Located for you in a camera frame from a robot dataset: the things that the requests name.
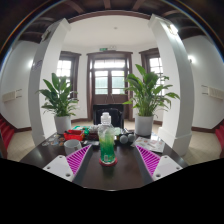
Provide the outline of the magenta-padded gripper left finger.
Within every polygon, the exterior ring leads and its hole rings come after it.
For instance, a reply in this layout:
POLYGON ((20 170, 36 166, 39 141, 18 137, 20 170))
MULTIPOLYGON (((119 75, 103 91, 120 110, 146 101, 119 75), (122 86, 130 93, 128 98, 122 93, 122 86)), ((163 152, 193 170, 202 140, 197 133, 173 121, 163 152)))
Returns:
POLYGON ((87 145, 68 156, 57 156, 44 167, 44 170, 81 185, 92 154, 92 146, 87 145))

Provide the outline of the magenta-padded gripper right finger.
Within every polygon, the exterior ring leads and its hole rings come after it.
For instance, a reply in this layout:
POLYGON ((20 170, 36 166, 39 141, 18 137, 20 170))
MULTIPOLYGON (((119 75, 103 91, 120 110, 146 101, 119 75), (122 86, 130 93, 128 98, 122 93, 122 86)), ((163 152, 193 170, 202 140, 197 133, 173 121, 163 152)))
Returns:
POLYGON ((134 155, 145 185, 183 168, 183 160, 168 145, 164 146, 162 153, 155 153, 136 145, 134 155))

